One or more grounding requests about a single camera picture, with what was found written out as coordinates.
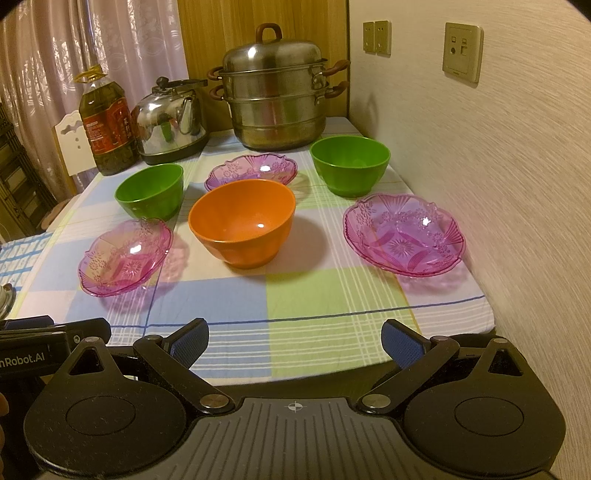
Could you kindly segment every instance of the scalloped rim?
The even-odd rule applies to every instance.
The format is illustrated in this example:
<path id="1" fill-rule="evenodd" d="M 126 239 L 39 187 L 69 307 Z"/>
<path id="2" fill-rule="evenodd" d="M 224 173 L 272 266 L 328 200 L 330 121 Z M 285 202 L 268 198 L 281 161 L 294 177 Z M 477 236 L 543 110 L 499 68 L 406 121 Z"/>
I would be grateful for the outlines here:
<path id="1" fill-rule="evenodd" d="M 99 240 L 101 240 L 105 235 L 114 232 L 115 230 L 121 228 L 121 226 L 126 223 L 138 223 L 138 222 L 141 222 L 142 220 L 157 220 L 158 223 L 160 223 L 160 226 L 164 227 L 164 231 L 168 232 L 168 242 L 166 245 L 166 249 L 165 249 L 164 253 L 162 254 L 161 258 L 159 258 L 158 261 L 154 263 L 154 266 L 152 268 L 150 268 L 150 270 L 148 270 L 137 282 L 132 283 L 131 285 L 127 285 L 126 287 L 120 288 L 119 290 L 115 290 L 114 292 L 108 293 L 108 294 L 96 293 L 96 292 L 90 291 L 88 286 L 85 285 L 84 279 L 82 279 L 82 273 L 80 272 L 80 267 L 82 266 L 82 264 L 84 263 L 86 258 L 89 256 L 90 251 L 97 244 L 97 242 Z M 168 228 L 168 225 L 166 225 L 166 223 L 163 222 L 162 220 L 160 220 L 159 218 L 149 218 L 149 219 L 141 218 L 141 219 L 137 219 L 137 220 L 126 220 L 124 222 L 121 222 L 115 228 L 113 228 L 105 233 L 102 233 L 98 237 L 96 237 L 95 240 L 92 242 L 91 246 L 89 247 L 89 249 L 86 252 L 84 252 L 84 256 L 82 256 L 82 260 L 80 260 L 80 263 L 78 263 L 78 279 L 80 280 L 80 287 L 88 295 L 92 295 L 93 297 L 98 297 L 98 298 L 114 297 L 116 295 L 123 295 L 124 293 L 135 290 L 140 285 L 142 285 L 144 282 L 146 282 L 146 280 L 148 280 L 152 276 L 152 274 L 160 267 L 160 265 L 162 265 L 162 263 L 164 263 L 164 259 L 166 258 L 166 255 L 170 251 L 170 248 L 173 244 L 173 238 L 174 238 L 174 234 L 173 234 L 172 230 L 170 228 Z"/>
<path id="2" fill-rule="evenodd" d="M 363 252 L 360 252 L 357 249 L 356 245 L 349 239 L 350 233 L 347 230 L 347 221 L 346 221 L 347 215 L 351 211 L 355 210 L 355 208 L 357 208 L 359 206 L 359 204 L 365 203 L 368 200 L 371 200 L 374 197 L 377 197 L 379 195 L 386 195 L 386 196 L 389 196 L 389 197 L 406 196 L 409 199 L 414 198 L 414 199 L 417 199 L 419 202 L 424 202 L 426 205 L 428 205 L 430 203 L 434 203 L 434 202 L 428 202 L 424 198 L 419 197 L 417 195 L 413 195 L 411 193 L 397 193 L 397 194 L 393 194 L 393 193 L 381 193 L 381 192 L 378 192 L 378 193 L 373 193 L 371 195 L 368 195 L 367 197 L 364 197 L 362 199 L 358 199 L 353 205 L 351 205 L 349 208 L 347 208 L 345 210 L 344 214 L 343 214 L 343 236 L 345 237 L 346 242 L 351 247 L 351 250 L 353 250 L 359 257 L 363 258 L 366 262 L 374 265 L 375 267 L 381 268 L 382 270 L 392 272 L 392 273 L 394 273 L 396 275 L 403 275 L 405 277 L 415 277 L 415 278 L 427 278 L 427 277 L 436 277 L 438 275 L 442 275 L 442 274 L 447 273 L 450 270 L 454 269 L 454 267 L 459 262 L 462 261 L 462 255 L 466 251 L 466 237 L 464 236 L 464 234 L 460 230 L 460 226 L 457 223 L 456 219 L 453 217 L 453 215 L 451 213 L 449 213 L 447 210 L 444 210 L 442 208 L 439 208 L 437 206 L 437 204 L 435 204 L 435 207 L 436 207 L 437 211 L 438 212 L 445 213 L 446 215 L 448 215 L 452 219 L 452 221 L 454 221 L 456 223 L 456 225 L 457 225 L 457 231 L 460 232 L 460 235 L 462 237 L 462 247 L 461 247 L 460 251 L 457 254 L 457 258 L 454 260 L 454 262 L 452 264 L 448 265 L 444 269 L 442 269 L 440 271 L 433 272 L 433 273 L 428 273 L 428 274 L 417 274 L 417 273 L 412 273 L 412 272 L 400 271 L 400 270 L 396 270 L 395 268 L 389 267 L 389 266 L 384 265 L 384 264 L 378 264 L 376 261 L 374 261 L 373 259 L 369 258 Z"/>
<path id="3" fill-rule="evenodd" d="M 205 182 L 203 183 L 203 186 L 205 187 L 205 189 L 208 192 L 211 192 L 213 189 L 216 189 L 217 187 L 221 187 L 221 185 L 218 185 L 217 187 L 212 187 L 212 186 L 209 185 L 209 182 L 212 181 L 214 179 L 214 177 L 215 177 L 215 172 L 217 172 L 221 168 L 227 167 L 229 164 L 235 162 L 236 160 L 238 160 L 240 158 L 244 158 L 244 157 L 262 157 L 264 155 L 271 155 L 271 156 L 276 157 L 276 158 L 283 158 L 283 159 L 287 160 L 289 163 L 291 163 L 293 165 L 293 167 L 294 167 L 293 175 L 291 177 L 288 177 L 287 182 L 283 182 L 282 181 L 282 182 L 279 182 L 279 183 L 282 183 L 283 185 L 288 185 L 297 176 L 297 163 L 296 163 L 296 161 L 295 160 L 292 160 L 291 158 L 286 157 L 285 155 L 278 155 L 278 154 L 272 153 L 272 152 L 269 152 L 269 153 L 261 153 L 261 154 L 258 154 L 258 155 L 251 155 L 251 154 L 248 154 L 247 153 L 247 154 L 244 154 L 244 155 L 240 155 L 240 156 L 238 156 L 236 158 L 233 158 L 231 160 L 226 160 L 221 165 L 218 165 L 217 167 L 214 167 L 211 170 L 211 172 L 209 172 L 209 177 L 207 177 L 207 180 L 205 180 Z M 242 179 L 240 177 L 237 177 L 237 178 L 235 178 L 232 181 L 238 181 L 238 180 L 244 180 L 244 179 Z"/>

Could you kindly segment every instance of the green bowl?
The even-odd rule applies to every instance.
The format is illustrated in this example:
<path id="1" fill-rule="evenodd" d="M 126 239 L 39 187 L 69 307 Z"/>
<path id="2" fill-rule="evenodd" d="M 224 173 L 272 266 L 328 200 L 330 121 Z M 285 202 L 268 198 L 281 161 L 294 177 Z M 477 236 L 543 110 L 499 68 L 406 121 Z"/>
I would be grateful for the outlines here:
<path id="1" fill-rule="evenodd" d="M 166 163 L 140 170 L 117 187 L 115 199 L 134 218 L 169 220 L 183 200 L 183 168 Z"/>
<path id="2" fill-rule="evenodd" d="M 314 166 L 329 190 L 341 197 L 367 195 L 382 178 L 390 150 L 370 138 L 338 135 L 310 147 Z"/>

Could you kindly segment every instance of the wooden door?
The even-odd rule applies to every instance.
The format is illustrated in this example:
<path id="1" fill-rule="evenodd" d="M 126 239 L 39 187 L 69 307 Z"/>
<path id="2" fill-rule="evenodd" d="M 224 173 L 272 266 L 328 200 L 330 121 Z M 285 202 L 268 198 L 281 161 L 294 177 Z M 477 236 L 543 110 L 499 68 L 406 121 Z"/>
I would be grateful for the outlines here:
<path id="1" fill-rule="evenodd" d="M 205 78 L 222 64 L 231 48 L 253 43 L 257 25 L 274 22 L 284 38 L 315 42 L 328 59 L 327 66 L 348 58 L 346 0 L 178 0 L 184 51 L 191 78 Z M 273 38 L 272 30 L 264 38 Z M 337 85 L 348 78 L 339 72 L 330 78 Z M 209 91 L 217 82 L 209 82 Z M 327 101 L 329 116 L 346 116 L 348 92 Z M 232 127 L 226 102 L 206 99 L 209 128 Z"/>

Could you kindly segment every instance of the textured wallpaper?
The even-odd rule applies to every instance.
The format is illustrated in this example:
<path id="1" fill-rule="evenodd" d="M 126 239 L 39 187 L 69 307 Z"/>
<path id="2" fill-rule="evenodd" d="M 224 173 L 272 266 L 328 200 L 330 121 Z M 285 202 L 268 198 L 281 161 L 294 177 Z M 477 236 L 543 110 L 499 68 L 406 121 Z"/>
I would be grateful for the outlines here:
<path id="1" fill-rule="evenodd" d="M 363 52 L 375 20 L 391 57 Z M 484 29 L 477 87 L 441 70 L 446 21 Z M 498 330 L 566 417 L 553 471 L 588 480 L 591 22 L 565 0 L 350 0 L 350 34 L 351 121 L 457 217 Z"/>

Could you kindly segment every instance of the hand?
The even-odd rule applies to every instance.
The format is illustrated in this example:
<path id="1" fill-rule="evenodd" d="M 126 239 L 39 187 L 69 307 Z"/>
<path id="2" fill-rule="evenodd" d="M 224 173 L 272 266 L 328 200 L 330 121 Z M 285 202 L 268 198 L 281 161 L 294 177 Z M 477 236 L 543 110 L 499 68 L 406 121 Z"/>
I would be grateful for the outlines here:
<path id="1" fill-rule="evenodd" d="M 0 417 L 3 417 L 8 413 L 8 402 L 6 401 L 6 397 L 0 393 Z M 0 427 L 0 452 L 4 448 L 4 432 L 2 431 L 2 427 Z M 0 480 L 4 480 L 4 475 L 2 472 L 4 471 L 4 463 L 2 458 L 0 458 Z"/>

